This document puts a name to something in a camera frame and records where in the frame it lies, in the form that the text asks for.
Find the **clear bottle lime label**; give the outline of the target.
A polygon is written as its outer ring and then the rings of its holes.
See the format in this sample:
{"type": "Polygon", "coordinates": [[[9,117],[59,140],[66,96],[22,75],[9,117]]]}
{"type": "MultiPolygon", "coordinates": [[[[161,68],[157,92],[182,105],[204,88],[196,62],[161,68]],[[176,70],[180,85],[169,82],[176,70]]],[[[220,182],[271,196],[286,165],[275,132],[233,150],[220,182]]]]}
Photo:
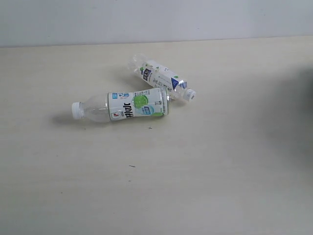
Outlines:
{"type": "Polygon", "coordinates": [[[170,97],[164,88],[152,88],[132,93],[105,93],[71,106],[75,120],[88,119],[106,123],[134,117],[168,115],[170,97]]]}

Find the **clear bottle blue white label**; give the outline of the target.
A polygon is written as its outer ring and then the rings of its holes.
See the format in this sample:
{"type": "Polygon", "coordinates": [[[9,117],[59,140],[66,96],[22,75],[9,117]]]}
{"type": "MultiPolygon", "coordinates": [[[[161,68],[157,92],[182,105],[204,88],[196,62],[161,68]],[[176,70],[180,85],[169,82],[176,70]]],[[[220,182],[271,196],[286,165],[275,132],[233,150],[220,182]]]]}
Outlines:
{"type": "Polygon", "coordinates": [[[129,69],[152,87],[165,88],[171,99],[192,101],[196,92],[181,76],[146,57],[144,54],[132,56],[128,63],[129,69]]]}

